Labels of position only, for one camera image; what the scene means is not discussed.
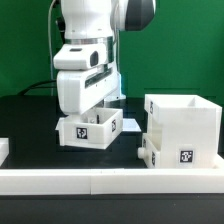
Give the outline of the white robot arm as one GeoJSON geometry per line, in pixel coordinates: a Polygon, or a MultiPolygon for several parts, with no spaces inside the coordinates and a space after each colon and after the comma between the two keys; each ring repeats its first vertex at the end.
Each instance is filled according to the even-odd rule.
{"type": "Polygon", "coordinates": [[[54,56],[64,114],[83,114],[120,90],[116,45],[120,31],[140,31],[154,18],[156,0],[61,0],[65,44],[54,56]]]}

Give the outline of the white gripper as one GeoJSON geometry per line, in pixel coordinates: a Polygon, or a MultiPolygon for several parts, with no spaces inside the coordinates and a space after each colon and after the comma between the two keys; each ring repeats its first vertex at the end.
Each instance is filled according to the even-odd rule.
{"type": "Polygon", "coordinates": [[[99,71],[60,71],[57,75],[59,105],[66,115],[85,113],[118,86],[118,75],[113,68],[99,71]]]}

